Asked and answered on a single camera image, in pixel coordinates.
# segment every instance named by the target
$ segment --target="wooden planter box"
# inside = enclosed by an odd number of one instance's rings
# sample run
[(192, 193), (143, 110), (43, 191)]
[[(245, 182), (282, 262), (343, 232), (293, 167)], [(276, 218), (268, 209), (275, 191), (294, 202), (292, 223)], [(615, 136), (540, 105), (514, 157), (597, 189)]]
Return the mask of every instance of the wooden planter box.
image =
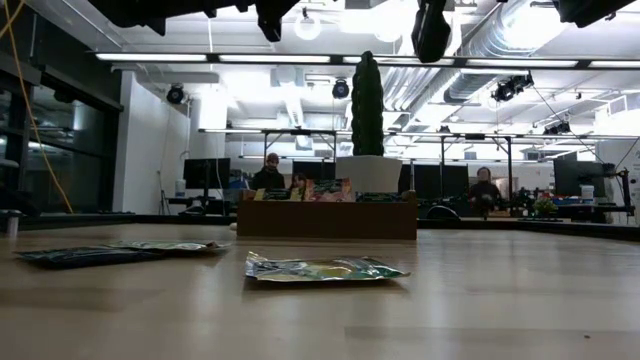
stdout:
[(238, 236), (416, 240), (415, 203), (241, 201)]

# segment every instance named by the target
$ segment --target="woman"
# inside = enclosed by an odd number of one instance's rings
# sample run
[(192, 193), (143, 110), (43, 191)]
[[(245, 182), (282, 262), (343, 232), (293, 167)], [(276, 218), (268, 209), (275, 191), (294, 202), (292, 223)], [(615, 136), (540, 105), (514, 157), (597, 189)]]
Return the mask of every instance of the woman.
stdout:
[(497, 186), (491, 183), (491, 170), (489, 168), (481, 167), (476, 175), (478, 176), (478, 183), (471, 187), (469, 198), (474, 209), (486, 214), (492, 211), (500, 200), (500, 191)]

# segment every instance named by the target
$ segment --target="glass window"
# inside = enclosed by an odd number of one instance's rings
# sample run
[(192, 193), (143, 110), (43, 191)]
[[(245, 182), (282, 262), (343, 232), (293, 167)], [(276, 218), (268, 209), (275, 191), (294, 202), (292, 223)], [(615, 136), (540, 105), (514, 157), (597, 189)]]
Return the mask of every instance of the glass window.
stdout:
[[(60, 185), (74, 212), (96, 212), (100, 209), (102, 160), (53, 146), (44, 146)], [(66, 212), (66, 206), (47, 169), (40, 146), (29, 142), (26, 191), (43, 212)]]
[(0, 135), (0, 159), (4, 159), (6, 153), (7, 153), (7, 136)]
[(40, 136), (88, 152), (104, 152), (105, 114), (47, 87), (33, 92), (33, 113)]
[(0, 90), (0, 127), (9, 126), (9, 112), (11, 109), (11, 93)]

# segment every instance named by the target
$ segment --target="white wall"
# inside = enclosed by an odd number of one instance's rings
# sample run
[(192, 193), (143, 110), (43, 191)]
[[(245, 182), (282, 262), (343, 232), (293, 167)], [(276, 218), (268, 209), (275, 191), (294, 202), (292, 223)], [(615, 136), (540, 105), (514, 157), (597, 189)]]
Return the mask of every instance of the white wall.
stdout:
[(182, 178), (180, 154), (187, 148), (189, 119), (123, 72), (114, 211), (157, 214), (160, 180), (167, 196)]

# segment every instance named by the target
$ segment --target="desk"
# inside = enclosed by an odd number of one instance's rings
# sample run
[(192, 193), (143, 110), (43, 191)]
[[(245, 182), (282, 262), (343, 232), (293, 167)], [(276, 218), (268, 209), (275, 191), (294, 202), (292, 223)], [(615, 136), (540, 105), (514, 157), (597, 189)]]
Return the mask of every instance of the desk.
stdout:
[(597, 224), (606, 224), (605, 214), (612, 212), (627, 212), (627, 208), (617, 205), (591, 205), (571, 204), (558, 205), (558, 217), (567, 217), (572, 220), (590, 221)]
[[(640, 352), (640, 257), (621, 263), (631, 245), (616, 241), (421, 230), (417, 243), (262, 240), (213, 257), (68, 271), (35, 269), (11, 253), (234, 238), (227, 226), (131, 224), (30, 231), (15, 249), (0, 242), (2, 358), (631, 360)], [(413, 274), (256, 284), (244, 278), (248, 251), (373, 256)]]
[[(202, 197), (194, 198), (167, 198), (170, 205), (184, 205), (188, 208), (193, 206), (194, 201), (200, 201)], [(231, 212), (231, 202), (209, 197), (207, 201), (206, 214), (225, 215)]]

